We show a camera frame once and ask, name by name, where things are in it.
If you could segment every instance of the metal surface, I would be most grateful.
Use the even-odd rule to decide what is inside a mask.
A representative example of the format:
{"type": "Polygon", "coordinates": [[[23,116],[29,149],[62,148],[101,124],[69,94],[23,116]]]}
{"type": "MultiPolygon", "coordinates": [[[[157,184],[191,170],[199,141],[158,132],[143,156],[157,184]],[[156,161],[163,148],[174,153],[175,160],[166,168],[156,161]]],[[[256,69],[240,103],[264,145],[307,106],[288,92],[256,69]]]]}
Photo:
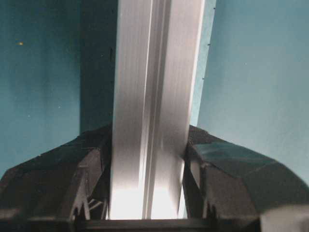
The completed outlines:
{"type": "Polygon", "coordinates": [[[177,218],[203,9],[119,2],[111,219],[177,218]]]}

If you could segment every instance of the aluminum bar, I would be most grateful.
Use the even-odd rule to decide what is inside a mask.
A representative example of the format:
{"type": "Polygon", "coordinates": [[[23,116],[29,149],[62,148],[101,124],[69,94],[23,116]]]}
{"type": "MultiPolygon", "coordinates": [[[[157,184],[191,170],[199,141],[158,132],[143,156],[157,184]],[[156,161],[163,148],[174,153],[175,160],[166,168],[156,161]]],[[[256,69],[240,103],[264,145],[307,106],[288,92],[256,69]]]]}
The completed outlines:
{"type": "Polygon", "coordinates": [[[120,0],[110,219],[177,218],[204,0],[120,0]]]}

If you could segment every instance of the teal wall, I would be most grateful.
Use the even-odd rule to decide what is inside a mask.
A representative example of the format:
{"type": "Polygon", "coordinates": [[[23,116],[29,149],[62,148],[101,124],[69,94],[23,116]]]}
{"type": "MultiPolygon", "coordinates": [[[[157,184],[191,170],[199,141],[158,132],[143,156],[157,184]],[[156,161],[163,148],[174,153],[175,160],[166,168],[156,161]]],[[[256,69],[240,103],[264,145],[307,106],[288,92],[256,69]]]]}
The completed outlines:
{"type": "Polygon", "coordinates": [[[81,132],[111,123],[117,0],[82,0],[81,132]]]}
{"type": "Polygon", "coordinates": [[[309,183],[309,1],[217,0],[198,126],[309,183]]]}
{"type": "Polygon", "coordinates": [[[79,43],[80,0],[0,1],[0,176],[79,134],[79,43]]]}
{"type": "Polygon", "coordinates": [[[190,125],[197,126],[201,97],[203,93],[205,70],[211,43],[211,31],[217,0],[205,0],[201,39],[197,58],[197,72],[192,97],[190,125]]]}

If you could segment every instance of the teal background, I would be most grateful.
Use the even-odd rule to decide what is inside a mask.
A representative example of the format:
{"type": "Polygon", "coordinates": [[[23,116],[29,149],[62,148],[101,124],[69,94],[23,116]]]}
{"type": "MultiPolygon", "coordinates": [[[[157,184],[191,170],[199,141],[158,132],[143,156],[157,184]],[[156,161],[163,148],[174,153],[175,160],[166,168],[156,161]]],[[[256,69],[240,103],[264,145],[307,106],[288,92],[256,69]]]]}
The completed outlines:
{"type": "Polygon", "coordinates": [[[79,9],[0,1],[0,176],[79,134],[79,9]]]}
{"type": "Polygon", "coordinates": [[[115,0],[0,0],[0,177],[112,120],[116,20],[115,0]]]}
{"type": "MultiPolygon", "coordinates": [[[[309,183],[309,1],[207,2],[192,122],[309,183]]],[[[0,176],[111,121],[116,10],[116,0],[0,1],[0,176]]]]}
{"type": "Polygon", "coordinates": [[[198,126],[309,183],[309,1],[217,0],[198,126]]]}

